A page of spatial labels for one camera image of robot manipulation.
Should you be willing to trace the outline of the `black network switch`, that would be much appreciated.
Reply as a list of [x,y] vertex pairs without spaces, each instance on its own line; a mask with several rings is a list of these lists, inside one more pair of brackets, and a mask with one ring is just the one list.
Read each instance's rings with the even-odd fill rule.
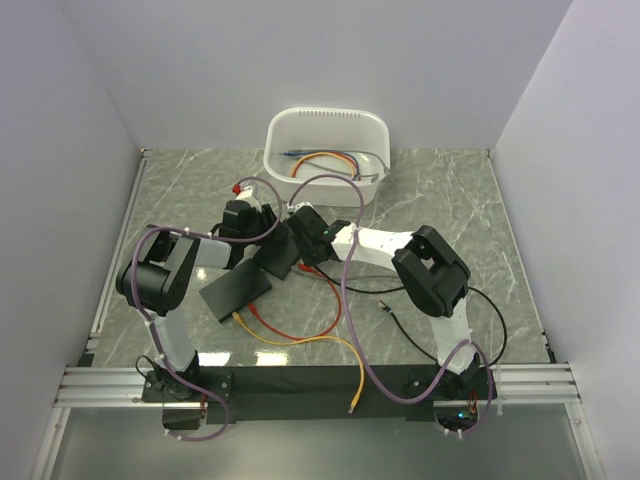
[[293,232],[285,223],[277,226],[252,257],[258,267],[279,280],[286,278],[299,258]]
[[203,287],[199,293],[214,318],[224,323],[234,312],[242,310],[271,288],[265,273],[249,259]]

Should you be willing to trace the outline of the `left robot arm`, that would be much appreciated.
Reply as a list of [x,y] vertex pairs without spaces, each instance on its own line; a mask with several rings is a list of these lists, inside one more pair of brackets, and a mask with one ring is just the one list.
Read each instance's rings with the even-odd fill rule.
[[222,221],[209,234],[223,242],[188,233],[160,230],[151,235],[118,273],[116,290],[127,303],[152,317],[163,352],[173,370],[161,359],[150,362],[147,386],[180,402],[194,399],[201,388],[198,352],[187,333],[180,311],[196,266],[216,268],[224,275],[201,294],[219,321],[253,302],[271,289],[268,275],[284,279],[297,259],[291,230],[268,204],[251,200],[226,203]]

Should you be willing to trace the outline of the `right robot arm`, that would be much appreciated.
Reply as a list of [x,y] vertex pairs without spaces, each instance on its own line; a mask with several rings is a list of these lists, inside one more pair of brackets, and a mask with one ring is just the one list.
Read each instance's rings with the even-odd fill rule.
[[470,270],[431,226],[411,232],[390,232],[356,226],[345,220],[329,224],[311,206],[296,210],[286,221],[304,264],[348,259],[395,272],[414,306],[430,320],[437,362],[448,361],[440,387],[452,399],[465,397],[475,386],[468,368],[475,356],[471,346],[454,347],[471,339],[467,319]]

